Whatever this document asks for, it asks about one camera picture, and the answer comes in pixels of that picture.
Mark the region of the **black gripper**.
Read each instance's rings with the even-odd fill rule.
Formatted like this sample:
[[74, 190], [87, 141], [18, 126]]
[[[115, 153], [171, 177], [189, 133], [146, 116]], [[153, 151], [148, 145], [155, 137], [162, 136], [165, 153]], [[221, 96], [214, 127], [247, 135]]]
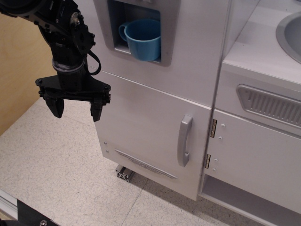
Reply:
[[39, 95], [57, 118], [62, 117], [65, 99], [91, 102], [90, 112], [94, 122], [100, 120], [103, 105], [111, 101], [110, 85], [93, 78], [86, 65], [39, 78], [36, 85], [40, 88]]

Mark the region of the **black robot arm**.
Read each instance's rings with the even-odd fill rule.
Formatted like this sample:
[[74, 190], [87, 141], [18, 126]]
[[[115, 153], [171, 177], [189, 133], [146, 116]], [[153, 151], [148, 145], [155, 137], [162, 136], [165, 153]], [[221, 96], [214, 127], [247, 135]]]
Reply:
[[85, 25], [78, 5], [72, 0], [2, 0], [0, 12], [34, 23], [51, 48], [57, 74], [35, 83], [52, 114], [62, 117], [66, 99], [87, 101], [93, 120], [98, 121], [103, 106], [110, 103], [111, 87], [93, 78], [101, 67], [94, 72], [88, 69], [87, 56], [100, 60], [91, 51], [95, 35]]

